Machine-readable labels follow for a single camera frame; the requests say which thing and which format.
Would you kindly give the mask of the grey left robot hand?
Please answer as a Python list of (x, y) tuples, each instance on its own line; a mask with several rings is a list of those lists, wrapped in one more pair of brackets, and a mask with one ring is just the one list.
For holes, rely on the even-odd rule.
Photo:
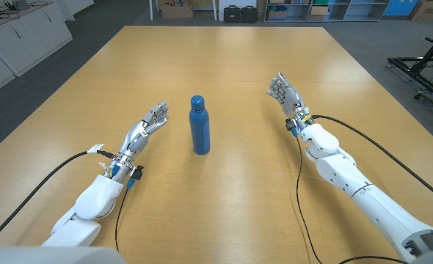
[(162, 101), (154, 106), (141, 121), (137, 122), (126, 134), (119, 153), (135, 159), (146, 147), (149, 137), (166, 125), (169, 106)]

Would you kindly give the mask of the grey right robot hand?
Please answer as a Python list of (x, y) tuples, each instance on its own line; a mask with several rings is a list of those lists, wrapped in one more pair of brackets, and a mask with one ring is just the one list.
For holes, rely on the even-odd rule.
[(269, 90), (266, 93), (276, 99), (288, 118), (293, 119), (298, 114), (309, 114), (309, 108), (305, 105), (301, 94), (281, 72), (278, 72), (277, 77), (269, 83)]

